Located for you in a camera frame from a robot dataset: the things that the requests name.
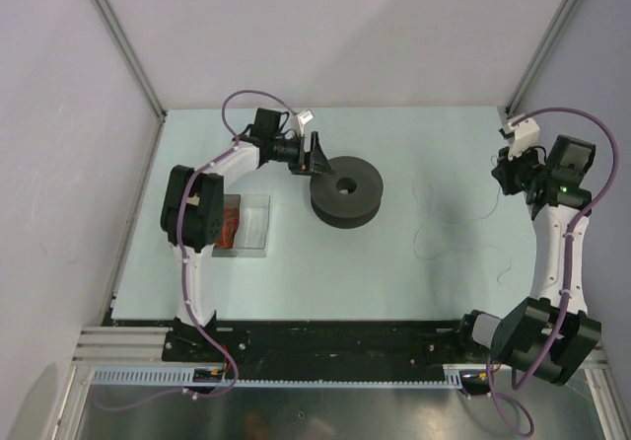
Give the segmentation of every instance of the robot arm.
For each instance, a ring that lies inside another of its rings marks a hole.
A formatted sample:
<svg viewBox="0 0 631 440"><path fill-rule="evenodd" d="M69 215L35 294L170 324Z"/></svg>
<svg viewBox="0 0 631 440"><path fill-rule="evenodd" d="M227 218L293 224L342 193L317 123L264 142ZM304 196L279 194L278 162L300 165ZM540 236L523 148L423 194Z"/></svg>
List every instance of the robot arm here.
<svg viewBox="0 0 631 440"><path fill-rule="evenodd" d="M194 169L175 166L171 171L161 227L167 232L180 270L186 270L190 308L203 327L212 319L215 304L213 297L204 293L209 284L201 280L202 262L208 263L221 234L224 188L269 161L287 163L294 175L314 176L332 172L320 148L317 132L312 132L311 147L306 151L303 129L291 138L285 137L280 124L281 116L279 111L259 109L254 123L239 136L239 142L215 159L207 174L201 174L195 180L187 198L181 232L189 259L187 264L183 264L181 250L177 246L176 226L184 189ZM194 325L184 304L182 297L177 317L187 325Z"/></svg>
<svg viewBox="0 0 631 440"><path fill-rule="evenodd" d="M592 201L580 188L592 166L596 146L559 136L543 164L535 149L538 126L533 119L520 129L510 123L500 131L509 146L500 150L492 175L504 194L523 192L536 235L532 288L504 319L473 311L465 316L466 336L490 349L497 362L525 371L541 352L559 315L564 271L571 270L570 303L559 336L534 375L565 384L600 339L600 323L587 317L581 280L583 239L589 224L584 216L574 230L573 257L565 260L565 235L570 221Z"/></svg>

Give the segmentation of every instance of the metal profile bar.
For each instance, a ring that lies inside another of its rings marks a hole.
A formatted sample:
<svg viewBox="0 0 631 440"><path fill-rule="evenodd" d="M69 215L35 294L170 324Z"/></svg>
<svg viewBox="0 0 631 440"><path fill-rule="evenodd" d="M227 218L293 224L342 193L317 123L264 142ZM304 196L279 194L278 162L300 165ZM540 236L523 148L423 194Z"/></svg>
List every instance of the metal profile bar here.
<svg viewBox="0 0 631 440"><path fill-rule="evenodd" d="M154 161L156 160L156 154L158 153L158 147L160 144L160 138L162 137L162 131L164 129L165 119L166 119L166 116L163 116L160 122L160 126L156 129L156 133L153 136L153 143L151 145L151 150L149 151L149 156L147 156L147 160L143 166L142 177L140 180L140 184L138 185L138 190L134 197L134 202L131 207L131 213L129 215L129 218L127 218L127 224L124 230L123 240L120 244L120 248L118 249L118 254L116 255L116 263L111 273L111 277L109 278L107 291L105 292L105 299L98 314L97 320L99 323L102 322L102 320L105 317L105 314L111 308L112 298L114 297L115 292L118 289L118 284L120 283L120 276L122 273L122 269L124 267L125 262L127 261L127 255L129 254L129 246L131 245L131 237L133 236L134 231L136 229L136 224L138 223L138 214L140 213L140 206L145 196L145 191L147 190L147 183L149 183L149 176L151 175L151 169L154 165Z"/></svg>
<svg viewBox="0 0 631 440"><path fill-rule="evenodd" d="M109 1L93 0L93 3L95 5L95 8L97 9L97 12L101 16L101 19L103 19L105 27L107 28L109 35L113 39L114 44L120 51L123 60L129 67L131 74L138 83L138 86L140 87L143 95L147 99L149 106L153 109L158 118L162 118L165 111L160 105L158 96L156 95L156 92L154 91L149 79L147 78L147 74L143 70L140 64L140 60L138 60L138 56L134 52L131 43L127 39L127 36L125 35L125 32L120 25L120 21L114 14Z"/></svg>
<svg viewBox="0 0 631 440"><path fill-rule="evenodd" d="M585 376L594 398L604 438L606 440L630 439L629 419L611 377L611 372L588 369L585 371Z"/></svg>
<svg viewBox="0 0 631 440"><path fill-rule="evenodd" d="M243 388L367 388L367 389L461 389L462 382L458 370L445 369L445 381L417 382L339 382L339 381L278 381L278 380L239 380ZM195 380L194 367L158 366L104 366L95 370L93 385L101 386L152 386L152 387L217 387L229 384L227 381Z"/></svg>
<svg viewBox="0 0 631 440"><path fill-rule="evenodd" d="M580 2L581 0L561 1L561 5L557 9L554 18L552 18L552 22L545 31L543 39L539 43L534 56L526 68L526 72L522 76L520 83L506 105L506 113L508 117L513 117L517 114L520 105L524 101L526 93L530 90L530 87L536 80L545 60L554 50L561 34L565 31Z"/></svg>
<svg viewBox="0 0 631 440"><path fill-rule="evenodd" d="M222 363L172 363L162 360L165 335L162 328L84 328L72 360L73 366L207 367Z"/></svg>
<svg viewBox="0 0 631 440"><path fill-rule="evenodd" d="M74 440L79 431L93 369L86 366L71 369L65 399L61 402L56 421L52 423L46 440Z"/></svg>

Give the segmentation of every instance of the metal floor panel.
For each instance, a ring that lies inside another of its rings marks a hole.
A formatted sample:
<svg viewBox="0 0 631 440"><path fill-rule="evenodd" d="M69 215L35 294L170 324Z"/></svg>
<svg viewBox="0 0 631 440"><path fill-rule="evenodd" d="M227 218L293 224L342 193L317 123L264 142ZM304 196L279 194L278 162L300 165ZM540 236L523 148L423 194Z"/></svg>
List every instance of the metal floor panel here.
<svg viewBox="0 0 631 440"><path fill-rule="evenodd" d="M510 372L498 375L509 392ZM139 401L163 388L92 386L106 405ZM534 380L518 393L532 413L535 439L603 439L581 371L569 386ZM512 418L517 413L507 407ZM527 425L522 420L521 428ZM493 403L467 401L454 390L236 389L224 398L192 401L179 394L120 413L86 404L80 439L415 440L515 438Z"/></svg>

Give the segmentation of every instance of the gray wall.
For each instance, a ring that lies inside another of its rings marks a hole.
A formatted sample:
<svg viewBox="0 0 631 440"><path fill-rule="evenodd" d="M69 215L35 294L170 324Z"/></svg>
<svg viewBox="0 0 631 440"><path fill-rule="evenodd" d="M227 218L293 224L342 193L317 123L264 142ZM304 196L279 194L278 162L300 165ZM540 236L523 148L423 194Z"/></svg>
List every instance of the gray wall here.
<svg viewBox="0 0 631 440"><path fill-rule="evenodd" d="M503 105L561 3L110 1L167 110L240 88L296 107Z"/></svg>
<svg viewBox="0 0 631 440"><path fill-rule="evenodd" d="M0 31L0 438L36 439L158 125L90 0L0 0Z"/></svg>
<svg viewBox="0 0 631 440"><path fill-rule="evenodd" d="M631 0L585 0L522 106L522 111L568 106L608 124L621 152L617 182L596 208L585 239L584 278L590 314L603 323L603 340L616 381L631 408ZM586 178L593 192L608 175L611 153L595 126L579 117L542 117L547 144L558 133L597 144Z"/></svg>

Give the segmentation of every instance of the white tabletop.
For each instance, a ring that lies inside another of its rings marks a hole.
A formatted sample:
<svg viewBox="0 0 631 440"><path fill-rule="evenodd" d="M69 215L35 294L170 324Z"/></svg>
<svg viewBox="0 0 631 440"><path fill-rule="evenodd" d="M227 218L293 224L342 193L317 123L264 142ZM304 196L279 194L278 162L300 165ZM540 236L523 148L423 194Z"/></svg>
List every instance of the white tabletop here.
<svg viewBox="0 0 631 440"><path fill-rule="evenodd" d="M265 258L213 258L204 272L221 319L440 320L506 315L528 294L535 240L524 199L499 195L495 108L315 109L328 158L357 156L384 180L382 207L354 230L314 215L309 178L270 163L229 193L271 195ZM254 110L230 110L241 130ZM124 263L115 319L175 316L179 280L160 213L169 172L225 150L218 110L172 110Z"/></svg>

